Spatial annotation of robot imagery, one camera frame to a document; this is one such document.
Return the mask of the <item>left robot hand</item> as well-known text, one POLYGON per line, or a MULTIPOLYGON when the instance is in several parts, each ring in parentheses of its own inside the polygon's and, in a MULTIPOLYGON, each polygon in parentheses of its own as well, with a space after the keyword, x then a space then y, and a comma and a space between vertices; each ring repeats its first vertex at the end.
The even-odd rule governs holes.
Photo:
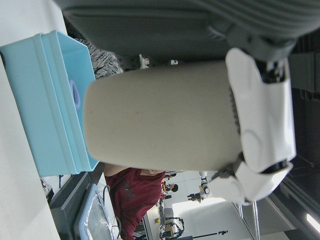
POLYGON ((83 125, 99 162, 216 171, 213 196, 268 196, 296 156, 288 56, 317 0, 58 0, 123 73, 92 82, 83 125))

